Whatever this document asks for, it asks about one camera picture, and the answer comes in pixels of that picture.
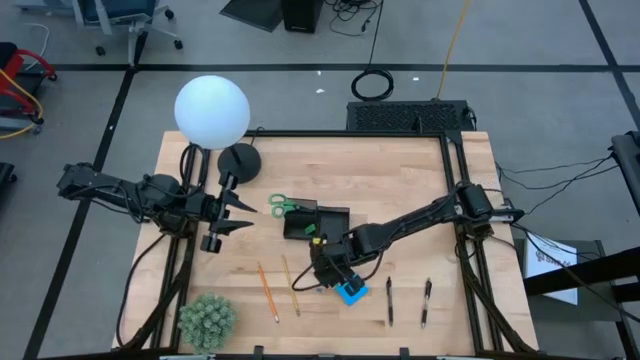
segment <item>yellow pencil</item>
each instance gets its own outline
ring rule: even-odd
[[[287,258],[284,255],[282,255],[282,265],[284,265],[284,273],[287,275],[287,282],[289,282],[289,293],[291,293],[291,300],[293,300],[293,308],[296,310],[296,315],[300,316],[300,306],[298,305],[298,298],[296,298],[296,293],[291,287],[291,275],[289,275]]]

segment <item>wooden tabletop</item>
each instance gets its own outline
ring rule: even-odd
[[[463,138],[471,180],[485,188],[499,189],[487,133],[463,133]],[[186,145],[181,133],[165,133],[156,173],[179,178],[178,163]],[[298,292],[301,316],[297,317],[281,255],[286,255],[291,276],[295,278],[310,263],[309,248],[304,241],[283,239],[283,220],[271,217],[267,203],[270,194],[283,193],[316,199],[323,206],[349,207],[352,227],[389,221],[447,193],[437,139],[260,137],[255,146],[262,156],[262,170],[256,179],[239,185],[236,193],[258,213],[235,209],[231,212],[232,219],[252,221],[255,225],[223,237],[220,254],[197,250],[194,258],[187,301],[213,292],[229,298],[238,314],[233,337],[218,353],[252,353],[255,345],[263,345],[267,354],[396,355],[400,347],[409,347],[412,355],[473,354],[451,224],[438,225],[396,242],[385,252],[377,275],[367,282],[369,294],[353,306],[345,305],[331,289]],[[211,158],[206,186],[206,191],[215,195],[219,192],[218,153]],[[453,147],[451,154],[457,172]],[[488,195],[494,206],[501,204],[500,193]],[[206,227],[202,224],[200,231]],[[496,237],[512,241],[507,225],[493,224],[493,228]],[[157,237],[154,225],[143,225],[135,256]],[[167,239],[138,266],[121,326],[125,341],[158,301],[168,247]],[[498,308],[521,337],[537,348],[514,250],[489,239],[485,241],[485,252]],[[279,324],[271,315],[258,274],[258,261],[271,288]],[[366,275],[373,266],[374,262],[354,270]],[[387,276],[393,280],[393,327],[387,321]],[[433,290],[427,327],[421,329],[427,277],[431,277]],[[307,275],[300,286],[313,283],[313,276]],[[169,343],[174,308],[172,305],[167,314],[163,345]],[[478,308],[484,346],[490,349],[486,313],[479,302]],[[192,351],[186,345],[180,350]]]

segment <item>concrete floor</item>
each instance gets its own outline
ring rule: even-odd
[[[141,63],[364,63],[375,30],[370,26],[359,38],[331,33],[328,22],[332,14],[325,8],[314,35],[288,33],[282,24],[270,34],[219,16],[226,1],[168,3],[177,21],[168,23],[160,18],[154,24],[177,29],[185,49],[178,52],[171,41],[151,34]],[[462,3],[389,2],[374,62],[441,63]],[[636,46],[639,29],[634,16],[640,3],[589,3],[618,63],[640,64],[640,48]],[[124,42],[111,42],[107,56],[97,57],[93,46],[104,40],[100,34],[76,32],[72,19],[21,13],[9,5],[0,5],[2,40],[39,51],[39,29],[16,30],[20,23],[39,22],[51,28],[45,56],[53,63],[126,62]],[[452,63],[606,65],[577,1],[473,2],[467,16]],[[357,29],[360,22],[348,26]],[[131,180],[152,172],[162,133],[176,129],[172,106],[177,92],[202,74],[136,74],[104,172]],[[358,72],[218,74],[236,82],[247,94],[252,128],[343,129],[346,103],[356,100],[349,87]],[[62,72],[57,83],[45,83],[41,94],[47,111],[43,132],[0,141],[0,161],[15,163],[21,178],[0,208],[0,286],[8,289],[0,294],[3,359],[22,357],[75,213],[76,204],[56,196],[55,183],[62,166],[93,161],[123,76],[117,71]],[[425,100],[435,96],[440,74],[394,71],[393,76],[396,89],[390,100]],[[627,73],[624,77],[632,91],[640,91],[640,74]],[[360,88],[373,94],[383,86],[377,79],[365,79]],[[636,128],[613,76],[607,72],[451,72],[443,98],[469,102],[478,114],[479,129],[490,134],[497,161],[508,168],[602,157],[607,154],[611,136]],[[521,178],[534,185],[546,184],[577,171]],[[524,191],[510,183],[504,183],[503,188],[524,209],[549,195],[545,191]],[[608,252],[640,245],[640,218],[618,171],[575,183],[523,223],[550,238],[601,239]],[[128,217],[91,207],[40,356],[109,349],[137,233],[138,227]],[[640,313],[640,307],[632,305],[627,309]],[[552,354],[591,358],[622,355],[611,324],[534,321],[541,347]]]

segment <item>scissors handle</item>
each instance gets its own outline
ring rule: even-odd
[[[287,211],[291,211],[291,210],[287,210],[287,207],[285,207],[285,206],[274,205],[271,208],[271,216],[273,216],[276,219],[280,219],[280,218],[284,217],[284,215],[287,213]]]
[[[287,198],[284,194],[271,194],[271,195],[269,195],[269,204],[271,204],[271,205],[284,204],[284,203],[286,203],[288,201],[289,201],[289,198]]]

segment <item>black pen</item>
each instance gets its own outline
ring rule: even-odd
[[[422,303],[422,328],[427,326],[427,310],[429,298],[431,297],[431,278],[427,278],[427,285],[424,288],[424,300]]]
[[[389,326],[393,326],[393,301],[391,300],[391,276],[387,278],[387,302],[389,304]]]

